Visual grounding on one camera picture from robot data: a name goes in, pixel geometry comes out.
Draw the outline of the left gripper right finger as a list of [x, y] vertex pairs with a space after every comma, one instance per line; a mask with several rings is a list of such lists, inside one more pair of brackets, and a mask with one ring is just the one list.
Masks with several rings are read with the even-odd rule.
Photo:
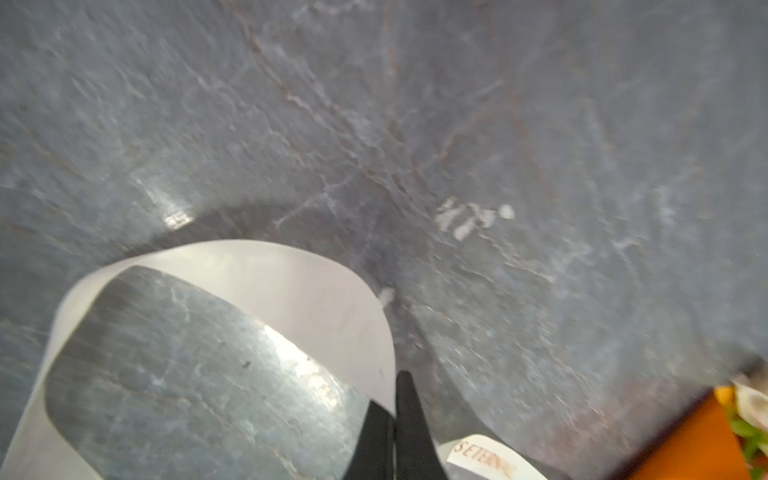
[[397, 479], [448, 479], [432, 441], [414, 378], [405, 370], [396, 378], [394, 441]]

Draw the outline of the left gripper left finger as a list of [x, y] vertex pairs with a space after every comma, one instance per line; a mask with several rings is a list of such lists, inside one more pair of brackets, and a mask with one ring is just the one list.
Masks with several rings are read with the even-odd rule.
[[343, 480], [394, 479], [394, 426], [392, 415], [370, 401]]

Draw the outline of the white ribbon strip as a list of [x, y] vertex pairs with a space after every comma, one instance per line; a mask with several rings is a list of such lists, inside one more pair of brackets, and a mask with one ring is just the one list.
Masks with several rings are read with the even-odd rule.
[[[361, 395], [367, 408], [374, 401], [396, 420], [396, 378], [403, 370], [396, 366], [384, 308], [360, 276], [323, 256], [276, 243], [198, 242], [120, 260], [70, 285], [54, 311], [31, 393], [1, 467], [3, 478], [98, 477], [97, 469], [52, 421], [48, 381], [103, 291], [134, 268], [171, 277], [231, 306]], [[353, 449], [339, 459], [340, 478], [363, 421]], [[482, 479], [542, 477], [535, 463], [489, 435], [473, 433], [445, 441], [431, 437], [447, 475], [449, 467], [456, 467]]]

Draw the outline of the orange wrapping paper sheet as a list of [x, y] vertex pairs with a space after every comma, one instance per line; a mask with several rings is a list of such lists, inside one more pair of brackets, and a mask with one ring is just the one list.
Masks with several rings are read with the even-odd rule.
[[715, 394], [671, 431], [631, 479], [748, 479], [749, 468]]

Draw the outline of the dark pink rose fake flower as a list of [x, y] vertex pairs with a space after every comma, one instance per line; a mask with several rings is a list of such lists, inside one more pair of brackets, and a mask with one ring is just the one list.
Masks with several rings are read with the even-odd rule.
[[726, 410], [732, 432], [738, 439], [750, 477], [767, 478], [767, 432], [742, 419], [735, 409]]

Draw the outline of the cream rose fake flower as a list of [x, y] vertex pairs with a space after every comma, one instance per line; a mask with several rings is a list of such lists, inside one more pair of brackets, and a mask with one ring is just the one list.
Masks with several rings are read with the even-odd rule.
[[733, 379], [739, 416], [747, 423], [767, 431], [767, 375], [739, 375]]

